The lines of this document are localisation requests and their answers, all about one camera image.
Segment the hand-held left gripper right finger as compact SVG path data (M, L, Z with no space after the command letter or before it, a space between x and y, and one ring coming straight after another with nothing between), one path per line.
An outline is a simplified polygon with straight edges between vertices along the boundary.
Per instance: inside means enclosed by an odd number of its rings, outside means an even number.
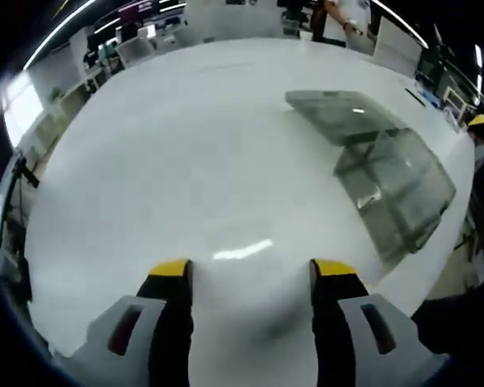
M309 268L319 386L436 384L449 357L421 343L409 316L348 264L316 258Z

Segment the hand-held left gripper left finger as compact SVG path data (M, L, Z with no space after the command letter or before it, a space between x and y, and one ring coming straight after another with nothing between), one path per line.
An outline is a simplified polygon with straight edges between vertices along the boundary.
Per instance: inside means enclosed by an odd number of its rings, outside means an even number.
M70 357L80 386L188 386L194 320L194 263L151 268L136 294L121 297L88 326Z

